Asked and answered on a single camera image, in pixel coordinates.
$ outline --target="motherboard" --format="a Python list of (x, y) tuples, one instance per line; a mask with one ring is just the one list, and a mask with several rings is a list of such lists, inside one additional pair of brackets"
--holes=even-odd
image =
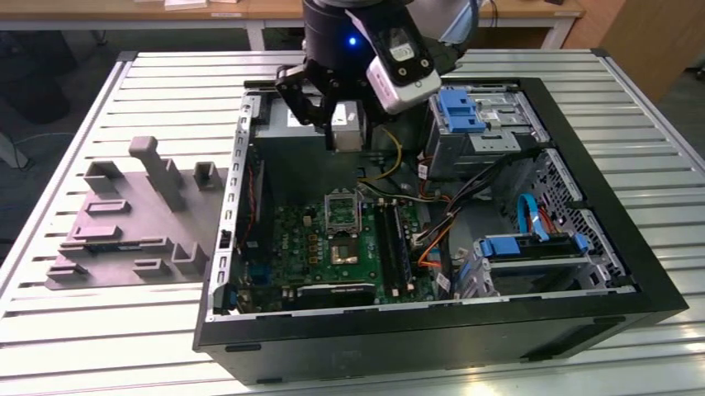
[(411, 259), (419, 229), (411, 202), (337, 194), (321, 204), (278, 206), (271, 260), (248, 266), (253, 310), (433, 301), (429, 271)]

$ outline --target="yellow wire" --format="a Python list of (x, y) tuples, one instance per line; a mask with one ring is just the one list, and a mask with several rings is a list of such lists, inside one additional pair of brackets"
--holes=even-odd
[(402, 152), (401, 152), (401, 143), (399, 141), (397, 140), (397, 137), (394, 136), (394, 134), (389, 131), (387, 128), (382, 128), (382, 130), (385, 132), (387, 132), (387, 136), (389, 138), (393, 140), (394, 142), (394, 145), (397, 146), (397, 162), (394, 163), (394, 166), (391, 167), (391, 169), (389, 171), (386, 171), (385, 173), (382, 173), (381, 175), (377, 175), (374, 177), (361, 177), (359, 180), (361, 182), (371, 182), (373, 180), (379, 180), (385, 177), (387, 177), (389, 175), (393, 174), (393, 172), (397, 170), (397, 168), (399, 167), (401, 165), (401, 156), (402, 156)]

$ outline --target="slotted metal work surface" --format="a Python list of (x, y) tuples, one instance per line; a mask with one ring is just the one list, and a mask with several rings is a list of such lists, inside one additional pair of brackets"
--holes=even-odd
[(243, 82), (271, 78), (278, 65), (299, 60), (294, 52), (171, 53), (116, 64), (0, 270), (0, 394), (702, 394), (702, 161), (612, 60), (588, 51), (478, 50), (457, 75), (544, 79), (685, 294), (690, 309), (657, 326), (566, 361), (247, 389), (191, 350), (200, 284), (43, 286), (83, 203), (88, 163), (111, 159), (138, 170), (130, 140), (151, 134), (179, 168), (196, 161), (227, 166)]

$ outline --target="robotic arm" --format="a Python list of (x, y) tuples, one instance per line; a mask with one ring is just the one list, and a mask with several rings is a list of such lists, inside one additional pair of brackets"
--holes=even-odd
[[(306, 59), (299, 66), (279, 68), (275, 87), (299, 123), (314, 124), (323, 130), (329, 149), (335, 149), (331, 118), (338, 102), (359, 101), (366, 124), (374, 128), (393, 121), (395, 115), (441, 88), (434, 57), (407, 3), (405, 0), (305, 0)], [(411, 9), (421, 14), (418, 18), (429, 7), (443, 14), (445, 18), (433, 17), (433, 23), (423, 25), (425, 33), (457, 42), (450, 47), (457, 59), (463, 53), (457, 37), (469, 36), (477, 23), (478, 2), (438, 3), (438, 0), (418, 0)], [(317, 105), (305, 92), (307, 83), (322, 94)]]

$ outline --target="ram slot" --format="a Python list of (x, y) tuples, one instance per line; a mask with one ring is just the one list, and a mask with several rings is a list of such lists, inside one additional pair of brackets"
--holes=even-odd
[(397, 248), (397, 267), (399, 271), (399, 282), (406, 290), (413, 290), (413, 275), (411, 275), (411, 263), (409, 259), (409, 246), (406, 245), (405, 227), (401, 223), (399, 209), (398, 206), (393, 206), (391, 209), (394, 224), (397, 228), (397, 238), (394, 238), (394, 245)]
[(382, 264), (382, 281), (387, 295), (399, 295), (399, 282), (394, 266), (394, 228), (387, 222), (387, 207), (379, 205), (374, 208), (374, 226), (377, 228), (377, 246)]

